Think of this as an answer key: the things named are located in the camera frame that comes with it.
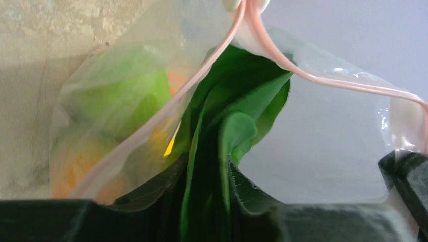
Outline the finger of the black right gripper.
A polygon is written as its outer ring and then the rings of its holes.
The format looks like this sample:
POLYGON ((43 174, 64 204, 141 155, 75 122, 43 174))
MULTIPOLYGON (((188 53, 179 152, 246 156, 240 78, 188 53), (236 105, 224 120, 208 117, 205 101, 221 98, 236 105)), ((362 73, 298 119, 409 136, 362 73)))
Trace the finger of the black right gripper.
POLYGON ((419 225, 418 241, 427 241, 427 154, 390 152, 378 162, 387 188, 395 187, 419 225))

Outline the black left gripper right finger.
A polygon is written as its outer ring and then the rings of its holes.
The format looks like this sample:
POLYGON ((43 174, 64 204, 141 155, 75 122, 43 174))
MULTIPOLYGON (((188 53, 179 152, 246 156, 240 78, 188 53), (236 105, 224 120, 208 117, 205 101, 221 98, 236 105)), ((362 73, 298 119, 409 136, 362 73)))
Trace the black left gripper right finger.
POLYGON ((389 206, 286 204, 228 165, 233 241, 417 241, 389 206))

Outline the green bok choy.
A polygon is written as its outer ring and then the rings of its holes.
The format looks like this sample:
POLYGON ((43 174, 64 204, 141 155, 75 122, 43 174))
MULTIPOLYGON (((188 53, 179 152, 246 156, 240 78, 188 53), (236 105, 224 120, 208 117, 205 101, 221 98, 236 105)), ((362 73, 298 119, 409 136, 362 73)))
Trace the green bok choy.
POLYGON ((266 135, 284 107, 292 72, 228 46, 197 86, 173 154, 188 154, 180 241, 232 241, 231 164, 266 135))

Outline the orange fruit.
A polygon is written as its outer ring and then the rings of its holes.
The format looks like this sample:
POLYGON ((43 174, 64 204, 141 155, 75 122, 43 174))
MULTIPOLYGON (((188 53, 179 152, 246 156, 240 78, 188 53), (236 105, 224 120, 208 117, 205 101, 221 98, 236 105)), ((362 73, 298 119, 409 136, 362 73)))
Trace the orange fruit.
POLYGON ((183 69, 166 69, 166 75, 170 87, 170 94, 174 96, 190 79, 189 74, 183 69))

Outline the green apple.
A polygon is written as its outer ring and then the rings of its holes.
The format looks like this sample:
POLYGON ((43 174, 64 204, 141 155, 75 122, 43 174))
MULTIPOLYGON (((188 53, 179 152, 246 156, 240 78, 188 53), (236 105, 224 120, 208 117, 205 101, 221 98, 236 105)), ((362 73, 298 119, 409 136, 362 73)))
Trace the green apple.
POLYGON ((172 97, 163 67, 142 48, 108 49, 86 60, 65 87, 64 102, 106 133, 124 138, 172 97))

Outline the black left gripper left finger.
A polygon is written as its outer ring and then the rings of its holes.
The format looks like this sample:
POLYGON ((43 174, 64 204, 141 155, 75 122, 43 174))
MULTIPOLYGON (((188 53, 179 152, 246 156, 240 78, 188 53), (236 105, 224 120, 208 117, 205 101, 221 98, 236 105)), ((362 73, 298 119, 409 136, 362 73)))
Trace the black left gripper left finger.
POLYGON ((1 241, 177 241, 188 154, 112 205, 1 201, 1 241))

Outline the yellow pear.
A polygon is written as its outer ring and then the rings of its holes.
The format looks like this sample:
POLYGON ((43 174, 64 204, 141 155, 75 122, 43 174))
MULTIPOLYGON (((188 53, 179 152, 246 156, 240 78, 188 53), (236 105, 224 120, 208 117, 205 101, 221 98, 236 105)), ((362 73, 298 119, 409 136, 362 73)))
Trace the yellow pear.
POLYGON ((171 142, 180 125, 180 119, 169 117, 161 121, 150 135, 147 145, 150 153, 156 157, 164 157, 166 151, 171 150, 171 142))

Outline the clear zip top bag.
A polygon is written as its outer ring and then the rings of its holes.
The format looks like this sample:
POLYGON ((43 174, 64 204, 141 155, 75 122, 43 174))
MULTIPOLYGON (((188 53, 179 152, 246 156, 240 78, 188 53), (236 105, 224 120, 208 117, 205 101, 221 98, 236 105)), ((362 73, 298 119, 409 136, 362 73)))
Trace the clear zip top bag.
MULTIPOLYGON (((183 69, 189 74, 188 82, 168 103, 127 137, 116 137, 78 118, 64 103, 69 80, 61 87, 52 116, 50 151, 55 140, 68 133, 103 135, 118 142, 69 195, 110 202, 115 196, 108 195, 108 189, 116 188, 122 195, 169 165, 177 132, 164 157, 151 154, 146 143, 166 118, 180 119, 178 130, 181 127, 185 108, 202 81, 199 69, 205 68, 206 59, 235 27, 237 5, 236 1, 152 1, 113 46, 86 59, 111 48, 142 48, 165 71, 183 69)), ((272 149, 279 157, 267 163, 263 178, 271 176, 273 183, 280 183, 293 203, 386 201, 412 230, 419 229, 398 190, 387 188, 375 170, 374 161, 387 150, 397 158, 404 151, 427 154, 427 106, 289 33, 270 29, 268 35, 288 59, 287 69, 294 76, 284 107, 253 145, 267 150, 264 137, 269 141, 274 135, 281 137, 272 149)))

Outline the orange green mango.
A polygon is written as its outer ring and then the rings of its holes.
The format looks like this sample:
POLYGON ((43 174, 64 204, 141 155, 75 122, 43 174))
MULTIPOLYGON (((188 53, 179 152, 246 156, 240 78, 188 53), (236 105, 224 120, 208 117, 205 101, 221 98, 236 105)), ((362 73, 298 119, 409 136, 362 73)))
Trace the orange green mango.
POLYGON ((103 135, 63 134, 51 149, 49 158, 50 196, 64 199, 118 142, 103 135))

